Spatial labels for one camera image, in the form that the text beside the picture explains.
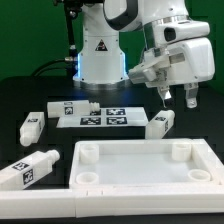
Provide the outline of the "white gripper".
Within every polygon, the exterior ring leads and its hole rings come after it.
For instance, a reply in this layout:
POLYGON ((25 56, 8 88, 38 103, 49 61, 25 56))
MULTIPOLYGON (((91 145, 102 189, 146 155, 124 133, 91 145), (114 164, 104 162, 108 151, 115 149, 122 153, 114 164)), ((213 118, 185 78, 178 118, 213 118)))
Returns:
POLYGON ((164 108, 172 99, 168 86, 185 84, 186 106, 192 109, 197 106, 197 83, 211 80, 214 73, 212 46, 203 37, 145 51, 143 61, 129 70, 128 77, 133 84, 158 87, 164 108))

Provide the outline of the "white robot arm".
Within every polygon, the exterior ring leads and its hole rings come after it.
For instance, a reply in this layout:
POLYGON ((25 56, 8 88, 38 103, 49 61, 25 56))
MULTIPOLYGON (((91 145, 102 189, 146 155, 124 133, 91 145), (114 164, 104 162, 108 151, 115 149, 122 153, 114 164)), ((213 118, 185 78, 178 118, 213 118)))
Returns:
POLYGON ((185 0, 53 0, 64 6, 71 64, 68 75, 83 88, 132 84, 155 88, 161 99, 182 85, 186 106, 197 106, 198 84, 215 73, 210 26, 189 17, 185 0), (138 64, 128 69, 121 32, 142 31, 138 64))

